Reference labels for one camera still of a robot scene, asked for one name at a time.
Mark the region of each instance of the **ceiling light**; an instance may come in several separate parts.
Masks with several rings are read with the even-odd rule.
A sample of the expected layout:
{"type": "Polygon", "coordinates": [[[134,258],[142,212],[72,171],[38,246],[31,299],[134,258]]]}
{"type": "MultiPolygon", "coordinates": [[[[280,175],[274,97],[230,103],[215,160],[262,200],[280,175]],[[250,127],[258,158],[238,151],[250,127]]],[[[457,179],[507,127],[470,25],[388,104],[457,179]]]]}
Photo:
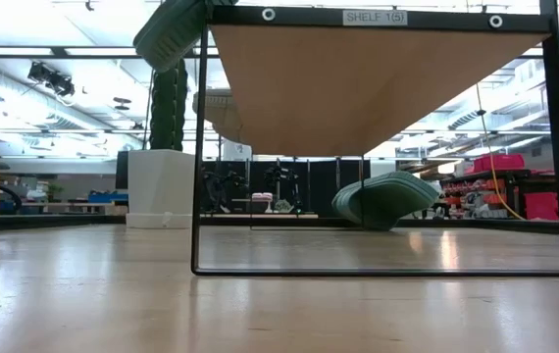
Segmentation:
{"type": "Polygon", "coordinates": [[[38,156],[0,156],[0,159],[37,159],[38,156]]]}
{"type": "Polygon", "coordinates": [[[407,130],[403,130],[401,132],[399,132],[400,134],[419,134],[419,133],[426,133],[425,130],[412,130],[412,129],[407,129],[407,130]]]}
{"type": "Polygon", "coordinates": [[[543,48],[531,48],[524,52],[524,56],[543,56],[543,48]]]}
{"type": "Polygon", "coordinates": [[[520,147],[524,147],[527,146],[533,142],[537,142],[539,140],[541,140],[543,137],[533,137],[533,138],[528,138],[525,139],[523,141],[519,141],[519,142],[515,142],[512,145],[508,146],[508,148],[520,148],[520,147]]]}
{"type": "Polygon", "coordinates": [[[547,135],[550,134],[550,130],[544,131],[534,131],[534,130],[510,130],[510,131],[498,131],[498,134],[514,134],[514,135],[547,135]]]}
{"type": "Polygon", "coordinates": [[[490,151],[489,151],[488,147],[479,147],[479,148],[473,149],[471,151],[465,152],[465,156],[472,156],[472,157],[481,156],[481,155],[485,155],[485,154],[490,153],[490,152],[495,153],[495,152],[497,152],[501,149],[504,149],[504,146],[491,146],[490,151]]]}
{"type": "Polygon", "coordinates": [[[143,129],[118,129],[118,130],[112,130],[111,133],[128,133],[128,134],[143,134],[144,130],[143,129]]]}
{"type": "Polygon", "coordinates": [[[65,50],[71,56],[138,56],[134,48],[65,48],[65,50]]]}
{"type": "Polygon", "coordinates": [[[39,128],[0,128],[0,133],[40,133],[39,128]]]}
{"type": "Polygon", "coordinates": [[[459,163],[459,162],[464,161],[464,159],[463,159],[463,158],[460,158],[460,157],[428,158],[428,160],[429,160],[429,161],[439,161],[439,162],[448,162],[448,161],[451,161],[451,162],[456,162],[456,163],[459,163]]]}
{"type": "Polygon", "coordinates": [[[50,133],[104,133],[103,129],[52,129],[50,133]]]}
{"type": "Polygon", "coordinates": [[[25,56],[41,56],[53,55],[50,48],[24,48],[24,47],[3,47],[0,48],[0,55],[25,55],[25,56]]]}

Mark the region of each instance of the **metal grommet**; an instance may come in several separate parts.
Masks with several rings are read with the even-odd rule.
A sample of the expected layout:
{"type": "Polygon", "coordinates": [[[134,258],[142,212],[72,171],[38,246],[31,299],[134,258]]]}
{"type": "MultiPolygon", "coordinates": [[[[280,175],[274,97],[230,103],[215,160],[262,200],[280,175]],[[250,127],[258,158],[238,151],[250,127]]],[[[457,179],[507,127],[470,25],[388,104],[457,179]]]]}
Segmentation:
{"type": "Polygon", "coordinates": [[[493,28],[500,28],[504,25],[504,20],[499,15],[493,15],[488,19],[488,24],[493,28]]]}
{"type": "Polygon", "coordinates": [[[276,11],[273,9],[262,10],[262,18],[264,21],[272,21],[276,18],[276,11]]]}

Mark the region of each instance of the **equipment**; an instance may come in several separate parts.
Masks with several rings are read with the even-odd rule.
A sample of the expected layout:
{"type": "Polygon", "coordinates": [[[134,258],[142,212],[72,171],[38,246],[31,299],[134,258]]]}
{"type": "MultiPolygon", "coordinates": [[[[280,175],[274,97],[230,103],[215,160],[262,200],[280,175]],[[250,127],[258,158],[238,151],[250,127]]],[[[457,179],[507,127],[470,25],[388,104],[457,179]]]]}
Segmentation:
{"type": "Polygon", "coordinates": [[[229,171],[226,176],[220,176],[216,173],[205,172],[203,168],[203,191],[205,197],[202,208],[205,212],[210,213],[231,213],[228,208],[228,198],[225,192],[225,186],[231,182],[238,189],[247,189],[246,179],[239,176],[234,171],[229,171]]]}
{"type": "Polygon", "coordinates": [[[283,180],[288,181],[292,195],[291,212],[296,214],[302,213],[303,203],[301,202],[301,197],[299,196],[299,185],[297,183],[299,175],[294,170],[282,168],[280,166],[270,167],[264,172],[264,179],[270,188],[275,188],[277,183],[282,182],[283,180]]]}

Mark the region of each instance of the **shelving unit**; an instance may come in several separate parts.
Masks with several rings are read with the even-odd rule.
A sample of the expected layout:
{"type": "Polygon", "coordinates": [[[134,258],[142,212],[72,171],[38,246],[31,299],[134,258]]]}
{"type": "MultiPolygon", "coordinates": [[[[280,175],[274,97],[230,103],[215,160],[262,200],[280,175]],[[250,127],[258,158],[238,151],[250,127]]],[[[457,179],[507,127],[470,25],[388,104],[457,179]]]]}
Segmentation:
{"type": "MultiPolygon", "coordinates": [[[[557,3],[539,0],[539,4],[538,16],[208,4],[200,32],[197,141],[203,141],[206,118],[209,29],[238,105],[242,141],[256,153],[295,156],[363,155],[542,41],[553,153],[559,156],[557,3]],[[426,46],[432,50],[428,59],[420,55],[426,46]],[[344,70],[347,65],[361,70],[344,70]]],[[[155,49],[149,54],[159,55],[138,52],[161,62],[185,55],[186,43],[175,46],[171,40],[169,47],[169,33],[163,33],[161,45],[143,46],[144,51],[155,49]]],[[[195,152],[198,182],[203,143],[196,144],[195,152]]],[[[559,202],[559,159],[555,171],[559,202]]],[[[203,269],[199,201],[196,192],[191,269],[197,275],[559,276],[559,271],[537,270],[203,269]]]]}

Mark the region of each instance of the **white planter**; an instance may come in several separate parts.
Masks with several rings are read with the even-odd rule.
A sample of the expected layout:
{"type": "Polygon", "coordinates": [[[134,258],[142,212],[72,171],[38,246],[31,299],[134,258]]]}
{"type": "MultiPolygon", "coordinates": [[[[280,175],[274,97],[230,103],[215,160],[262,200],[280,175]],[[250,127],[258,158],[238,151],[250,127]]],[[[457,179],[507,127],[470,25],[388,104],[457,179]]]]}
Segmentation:
{"type": "Polygon", "coordinates": [[[194,156],[173,150],[130,151],[127,227],[190,228],[194,156]]]}

